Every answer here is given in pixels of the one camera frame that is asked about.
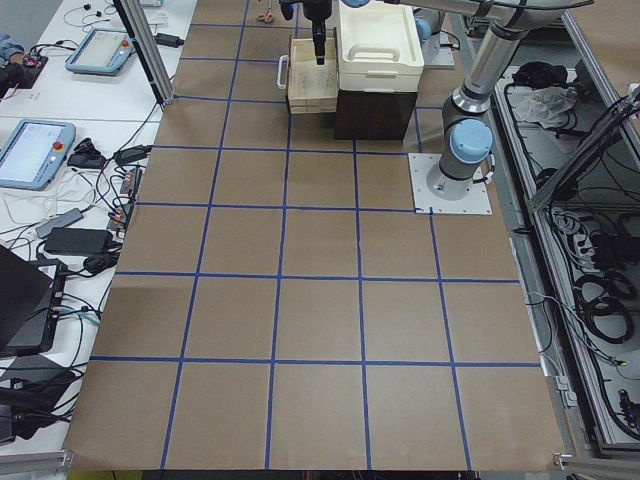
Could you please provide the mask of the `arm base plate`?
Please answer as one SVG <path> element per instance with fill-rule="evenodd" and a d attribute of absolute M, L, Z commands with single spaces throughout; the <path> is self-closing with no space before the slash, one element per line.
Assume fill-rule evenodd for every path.
<path fill-rule="evenodd" d="M 467 180 L 452 180 L 439 168 L 440 154 L 408 155 L 414 211 L 417 214 L 491 215 L 482 168 Z"/>

